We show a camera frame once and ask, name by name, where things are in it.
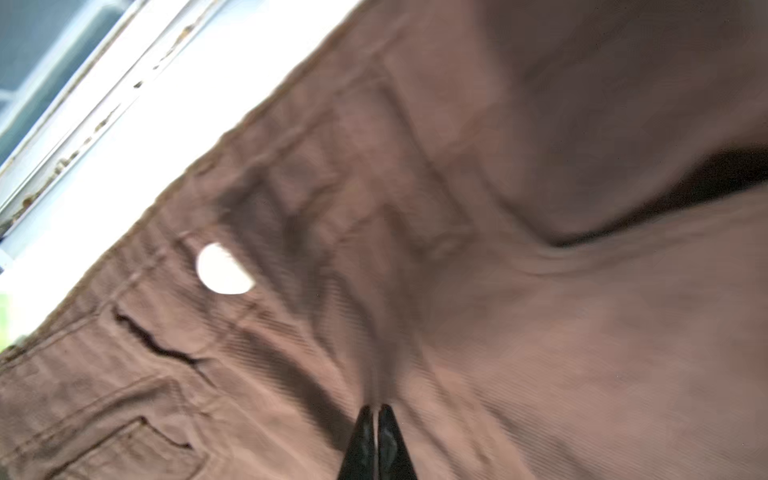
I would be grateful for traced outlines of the brown trousers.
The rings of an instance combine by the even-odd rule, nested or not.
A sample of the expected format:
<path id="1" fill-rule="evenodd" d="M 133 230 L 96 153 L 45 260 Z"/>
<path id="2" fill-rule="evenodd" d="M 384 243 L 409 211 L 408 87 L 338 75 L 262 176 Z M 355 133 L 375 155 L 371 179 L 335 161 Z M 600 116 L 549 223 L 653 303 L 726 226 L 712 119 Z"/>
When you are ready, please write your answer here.
<path id="1" fill-rule="evenodd" d="M 767 5 L 367 1 L 1 356 L 11 479 L 767 475 Z"/>

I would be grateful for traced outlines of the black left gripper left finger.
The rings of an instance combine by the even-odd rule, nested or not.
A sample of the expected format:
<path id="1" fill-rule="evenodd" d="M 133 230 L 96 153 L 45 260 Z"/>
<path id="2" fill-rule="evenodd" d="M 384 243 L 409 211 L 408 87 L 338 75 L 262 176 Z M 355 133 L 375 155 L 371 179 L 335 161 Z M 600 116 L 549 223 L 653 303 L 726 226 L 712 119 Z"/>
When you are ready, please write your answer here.
<path id="1" fill-rule="evenodd" d="M 358 413 L 337 479 L 374 480 L 375 478 L 375 424 L 371 407 L 364 405 Z"/>

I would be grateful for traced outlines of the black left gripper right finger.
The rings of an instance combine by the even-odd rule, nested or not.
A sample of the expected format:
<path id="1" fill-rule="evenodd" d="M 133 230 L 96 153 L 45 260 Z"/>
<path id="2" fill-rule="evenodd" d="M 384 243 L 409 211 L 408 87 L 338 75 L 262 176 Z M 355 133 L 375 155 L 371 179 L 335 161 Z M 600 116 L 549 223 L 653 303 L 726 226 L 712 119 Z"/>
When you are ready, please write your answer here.
<path id="1" fill-rule="evenodd" d="M 382 404 L 378 412 L 377 446 L 380 480 L 418 479 L 394 410 L 389 404 Z"/>

